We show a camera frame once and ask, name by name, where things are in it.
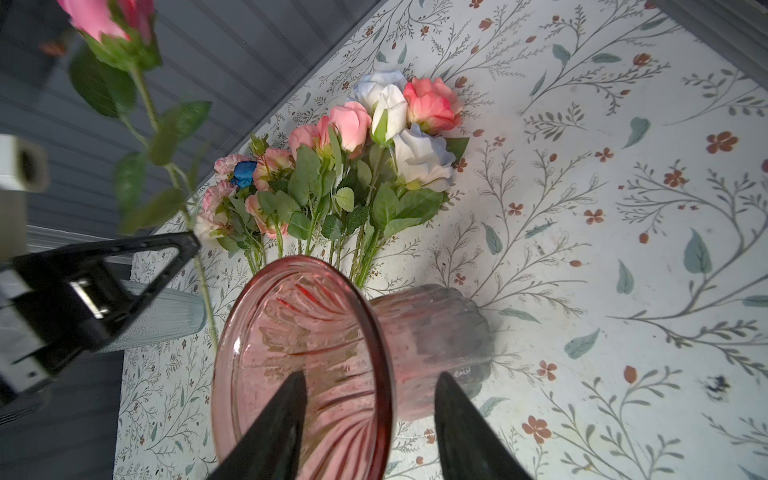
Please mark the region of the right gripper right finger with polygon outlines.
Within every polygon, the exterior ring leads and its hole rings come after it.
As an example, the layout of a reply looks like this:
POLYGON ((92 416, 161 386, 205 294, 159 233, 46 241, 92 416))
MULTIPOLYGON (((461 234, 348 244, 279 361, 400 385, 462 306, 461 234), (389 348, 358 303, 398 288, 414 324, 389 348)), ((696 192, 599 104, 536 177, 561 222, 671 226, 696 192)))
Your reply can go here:
POLYGON ((447 372, 437 380, 434 421, 445 480, 531 479, 447 372))

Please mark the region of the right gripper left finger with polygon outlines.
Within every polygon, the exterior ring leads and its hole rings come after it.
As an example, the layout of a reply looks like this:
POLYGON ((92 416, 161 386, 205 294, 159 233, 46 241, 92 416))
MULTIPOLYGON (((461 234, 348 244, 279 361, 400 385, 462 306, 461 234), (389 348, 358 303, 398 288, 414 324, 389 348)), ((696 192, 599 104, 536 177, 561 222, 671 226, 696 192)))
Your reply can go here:
POLYGON ((305 375, 296 371, 287 377, 210 477, 219 480, 295 479, 306 407, 305 375))

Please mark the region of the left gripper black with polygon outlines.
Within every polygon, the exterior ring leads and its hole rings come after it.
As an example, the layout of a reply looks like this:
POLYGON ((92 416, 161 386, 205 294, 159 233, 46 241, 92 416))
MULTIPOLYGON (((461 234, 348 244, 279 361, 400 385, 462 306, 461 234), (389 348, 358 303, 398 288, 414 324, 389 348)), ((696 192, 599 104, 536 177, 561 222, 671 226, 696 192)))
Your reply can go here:
POLYGON ((190 232, 72 244, 1 266, 1 406, 36 401, 80 355, 122 334, 200 250, 190 232), (175 256, 138 294, 109 257, 172 249, 175 256))

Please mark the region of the pink ribbed glass vase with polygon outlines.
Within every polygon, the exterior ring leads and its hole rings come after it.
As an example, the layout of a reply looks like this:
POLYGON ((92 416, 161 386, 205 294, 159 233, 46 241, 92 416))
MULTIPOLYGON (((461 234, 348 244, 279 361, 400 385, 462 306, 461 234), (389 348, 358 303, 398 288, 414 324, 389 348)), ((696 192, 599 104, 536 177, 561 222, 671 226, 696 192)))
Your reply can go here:
POLYGON ((328 263, 291 256, 244 287, 225 324, 212 382, 216 454, 225 459, 281 384, 302 372, 302 479, 380 479, 394 429, 434 412, 442 373, 468 396, 491 370, 477 305, 428 284, 367 300, 328 263))

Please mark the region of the pale pink carnation spray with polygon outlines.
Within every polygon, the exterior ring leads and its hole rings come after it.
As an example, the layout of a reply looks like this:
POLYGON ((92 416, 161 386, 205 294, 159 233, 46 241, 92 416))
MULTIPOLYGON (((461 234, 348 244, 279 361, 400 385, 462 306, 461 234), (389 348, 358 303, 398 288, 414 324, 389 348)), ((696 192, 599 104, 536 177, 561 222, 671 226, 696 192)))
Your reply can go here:
POLYGON ((232 154, 215 162, 213 182, 204 191, 195 222, 195 233, 204 243, 228 253, 243 252, 252 258, 263 253, 264 217, 259 204, 256 171, 259 157, 232 154), (238 189, 231 184, 234 167, 241 161, 256 161, 253 184, 238 189))

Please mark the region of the blue artificial rose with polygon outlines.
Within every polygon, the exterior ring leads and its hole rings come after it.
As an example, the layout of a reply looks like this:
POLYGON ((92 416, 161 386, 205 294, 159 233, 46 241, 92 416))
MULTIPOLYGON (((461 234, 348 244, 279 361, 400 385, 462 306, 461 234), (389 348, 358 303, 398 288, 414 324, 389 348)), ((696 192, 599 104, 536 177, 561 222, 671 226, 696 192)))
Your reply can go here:
POLYGON ((253 184, 253 175, 258 167, 256 161, 241 161, 234 167, 231 184, 238 189, 248 188, 253 184))

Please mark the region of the magenta pink artificial rose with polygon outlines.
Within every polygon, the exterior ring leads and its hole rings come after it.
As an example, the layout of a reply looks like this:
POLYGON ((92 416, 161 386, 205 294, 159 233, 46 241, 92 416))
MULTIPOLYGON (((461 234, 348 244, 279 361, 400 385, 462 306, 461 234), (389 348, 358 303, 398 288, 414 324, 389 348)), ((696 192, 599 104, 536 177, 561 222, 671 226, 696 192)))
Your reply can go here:
POLYGON ((162 66, 152 1, 62 1, 71 26, 84 41, 68 67, 80 97, 103 117, 119 120, 140 143, 117 163, 114 193, 120 231, 133 235, 180 216, 195 227, 190 201, 196 194, 194 163, 174 161, 179 145, 208 118, 208 101, 177 103, 159 112, 146 80, 162 66))

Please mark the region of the clear ribbed glass vase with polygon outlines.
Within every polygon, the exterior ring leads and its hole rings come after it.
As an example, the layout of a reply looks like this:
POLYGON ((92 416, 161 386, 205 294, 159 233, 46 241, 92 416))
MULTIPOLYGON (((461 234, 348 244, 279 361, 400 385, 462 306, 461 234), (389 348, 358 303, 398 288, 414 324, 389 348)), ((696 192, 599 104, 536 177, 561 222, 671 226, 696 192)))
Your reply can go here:
POLYGON ((200 296, 165 288, 117 340, 99 353, 175 340, 196 334, 205 325, 204 301, 200 296))

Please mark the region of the bunch of artificial roses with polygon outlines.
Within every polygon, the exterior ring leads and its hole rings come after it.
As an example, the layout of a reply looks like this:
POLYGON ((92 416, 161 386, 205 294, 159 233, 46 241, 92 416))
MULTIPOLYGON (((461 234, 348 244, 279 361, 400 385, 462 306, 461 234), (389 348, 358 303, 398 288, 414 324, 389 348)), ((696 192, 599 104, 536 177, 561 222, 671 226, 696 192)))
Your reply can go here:
POLYGON ((468 141, 464 113, 441 79, 401 71, 361 77, 349 99, 294 129, 284 149, 251 140, 265 239, 295 239, 303 255, 329 243, 328 261, 367 283, 384 245, 444 207, 468 141))

